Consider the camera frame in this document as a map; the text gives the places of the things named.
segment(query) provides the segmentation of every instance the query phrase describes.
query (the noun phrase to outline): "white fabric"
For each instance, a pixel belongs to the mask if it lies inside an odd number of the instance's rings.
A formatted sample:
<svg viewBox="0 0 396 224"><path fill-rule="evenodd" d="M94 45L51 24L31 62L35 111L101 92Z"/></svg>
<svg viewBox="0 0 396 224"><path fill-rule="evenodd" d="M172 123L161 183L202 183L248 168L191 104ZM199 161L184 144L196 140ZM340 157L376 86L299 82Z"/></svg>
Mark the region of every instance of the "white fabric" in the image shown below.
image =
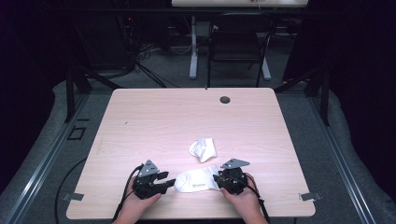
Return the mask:
<svg viewBox="0 0 396 224"><path fill-rule="evenodd" d="M192 156L198 157L200 162L207 161L211 157L217 157L215 145L212 138L201 138L194 142L189 149Z"/></svg>
<svg viewBox="0 0 396 224"><path fill-rule="evenodd" d="M219 190L219 186L213 179L213 175L219 175L219 169L216 165L185 171L176 177L174 188L178 192L183 193L207 189Z"/></svg>

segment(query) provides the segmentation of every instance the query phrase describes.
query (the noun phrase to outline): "table top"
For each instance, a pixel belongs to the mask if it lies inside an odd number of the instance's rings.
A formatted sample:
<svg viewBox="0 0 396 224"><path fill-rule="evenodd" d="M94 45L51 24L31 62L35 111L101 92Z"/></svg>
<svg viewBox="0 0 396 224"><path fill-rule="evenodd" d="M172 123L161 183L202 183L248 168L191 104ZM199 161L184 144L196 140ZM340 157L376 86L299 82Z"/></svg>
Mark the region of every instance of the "table top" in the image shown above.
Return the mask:
<svg viewBox="0 0 396 224"><path fill-rule="evenodd" d="M200 163L189 147L203 137L213 138L218 156ZM242 170L255 177L270 217L314 215L313 203L299 198L309 190L272 89L116 90L76 187L84 197L71 201L67 216L112 218L129 174L148 159L169 180L231 158L250 162ZM239 215L219 191L170 188L142 219L227 217Z"/></svg>
<svg viewBox="0 0 396 224"><path fill-rule="evenodd" d="M308 0L172 0L173 7L306 7Z"/></svg>

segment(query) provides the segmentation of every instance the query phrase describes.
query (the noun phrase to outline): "round black hole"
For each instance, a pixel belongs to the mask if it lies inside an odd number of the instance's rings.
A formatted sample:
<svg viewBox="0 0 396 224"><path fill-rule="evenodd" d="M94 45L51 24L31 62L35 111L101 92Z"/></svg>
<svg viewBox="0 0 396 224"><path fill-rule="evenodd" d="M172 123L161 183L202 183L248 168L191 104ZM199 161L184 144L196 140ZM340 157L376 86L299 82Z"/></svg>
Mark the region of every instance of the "round black hole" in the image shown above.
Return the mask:
<svg viewBox="0 0 396 224"><path fill-rule="evenodd" d="M224 104L228 104L228 103L230 103L231 99L230 99L230 97L228 97L228 96L221 96L221 97L220 97L220 101L221 101L222 103L224 103Z"/></svg>

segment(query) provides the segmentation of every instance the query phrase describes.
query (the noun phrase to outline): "chair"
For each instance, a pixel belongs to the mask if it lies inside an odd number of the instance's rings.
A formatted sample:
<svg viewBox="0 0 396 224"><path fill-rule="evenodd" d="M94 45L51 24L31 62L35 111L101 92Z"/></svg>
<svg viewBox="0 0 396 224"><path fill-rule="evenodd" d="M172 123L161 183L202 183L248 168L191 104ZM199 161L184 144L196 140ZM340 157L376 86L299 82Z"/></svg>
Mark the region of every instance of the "chair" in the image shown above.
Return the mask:
<svg viewBox="0 0 396 224"><path fill-rule="evenodd" d="M262 76L262 64L270 36L275 31L274 20L260 12L228 12L218 15L209 26L207 57L207 87L210 87L211 63L254 63L260 65L256 87Z"/></svg>

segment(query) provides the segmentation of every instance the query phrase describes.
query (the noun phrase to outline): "chair leg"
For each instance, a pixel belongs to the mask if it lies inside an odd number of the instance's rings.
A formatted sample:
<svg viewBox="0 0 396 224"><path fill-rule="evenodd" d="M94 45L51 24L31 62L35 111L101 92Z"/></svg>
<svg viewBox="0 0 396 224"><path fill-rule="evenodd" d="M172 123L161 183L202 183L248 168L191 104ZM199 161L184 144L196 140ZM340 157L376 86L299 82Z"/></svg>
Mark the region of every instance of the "chair leg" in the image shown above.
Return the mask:
<svg viewBox="0 0 396 224"><path fill-rule="evenodd" d="M206 86L210 87L210 59L207 60L207 82Z"/></svg>
<svg viewBox="0 0 396 224"><path fill-rule="evenodd" d="M256 88L259 87L261 78L262 78L262 63L260 63L259 74L257 75Z"/></svg>

